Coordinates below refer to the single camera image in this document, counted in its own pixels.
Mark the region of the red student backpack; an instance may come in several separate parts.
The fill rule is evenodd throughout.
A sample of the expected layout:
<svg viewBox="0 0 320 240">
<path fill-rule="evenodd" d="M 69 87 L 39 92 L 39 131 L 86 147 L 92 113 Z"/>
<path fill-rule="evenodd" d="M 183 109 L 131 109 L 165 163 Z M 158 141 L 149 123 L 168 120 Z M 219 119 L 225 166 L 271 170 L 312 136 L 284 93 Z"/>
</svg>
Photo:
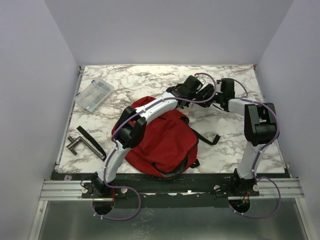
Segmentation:
<svg viewBox="0 0 320 240">
<path fill-rule="evenodd" d="M 200 165 L 198 143 L 216 145 L 220 139 L 206 139 L 189 126 L 188 117 L 177 109 L 170 110 L 146 126 L 142 142 L 125 156 L 138 171 L 159 178 L 174 178 L 188 168 Z"/>
</svg>

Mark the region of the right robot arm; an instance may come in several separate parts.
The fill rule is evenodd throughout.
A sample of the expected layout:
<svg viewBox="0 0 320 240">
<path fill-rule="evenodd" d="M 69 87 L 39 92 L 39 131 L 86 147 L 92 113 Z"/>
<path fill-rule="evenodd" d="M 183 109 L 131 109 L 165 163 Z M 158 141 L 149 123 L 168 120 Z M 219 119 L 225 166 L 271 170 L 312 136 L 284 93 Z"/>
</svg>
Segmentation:
<svg viewBox="0 0 320 240">
<path fill-rule="evenodd" d="M 262 153 L 278 138 L 280 130 L 275 105 L 235 97 L 235 82 L 232 78 L 218 80 L 217 94 L 213 99 L 224 111 L 244 117 L 246 147 L 230 183 L 230 191 L 241 196 L 257 183 L 256 171 Z"/>
</svg>

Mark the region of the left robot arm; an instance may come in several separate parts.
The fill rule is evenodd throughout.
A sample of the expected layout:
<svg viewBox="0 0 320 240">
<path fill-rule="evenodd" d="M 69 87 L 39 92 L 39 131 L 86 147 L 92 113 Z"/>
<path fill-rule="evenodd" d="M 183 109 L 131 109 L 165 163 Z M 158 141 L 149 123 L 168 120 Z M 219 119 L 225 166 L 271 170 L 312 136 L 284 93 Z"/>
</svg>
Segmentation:
<svg viewBox="0 0 320 240">
<path fill-rule="evenodd" d="M 177 132 L 179 140 L 183 139 L 183 134 L 191 133 L 192 130 L 183 121 L 184 115 L 177 109 L 188 107 L 190 103 L 202 103 L 197 95 L 202 86 L 200 80 L 190 75 L 184 83 L 169 87 L 160 97 L 141 98 L 123 110 L 111 136 L 114 146 L 106 157 L 103 168 L 97 171 L 91 180 L 93 191 L 99 197 L 107 197 L 110 191 L 115 189 L 110 183 L 115 180 L 123 160 L 137 159 L 137 170 L 164 178 L 176 177 L 192 164 L 191 154 L 195 152 L 198 143 L 194 133 L 186 137 L 193 141 L 191 146 L 183 143 L 182 150 L 177 151 L 182 157 L 170 157 L 174 162 L 170 171 L 159 169 L 159 164 L 156 163 L 159 151 L 152 155 L 151 163 L 147 162 L 146 153 L 137 151 L 142 142 L 150 143 L 153 150 L 164 143 L 161 150 L 170 151 L 173 149 L 173 136 L 165 137 L 165 133 L 172 135 Z"/>
</svg>

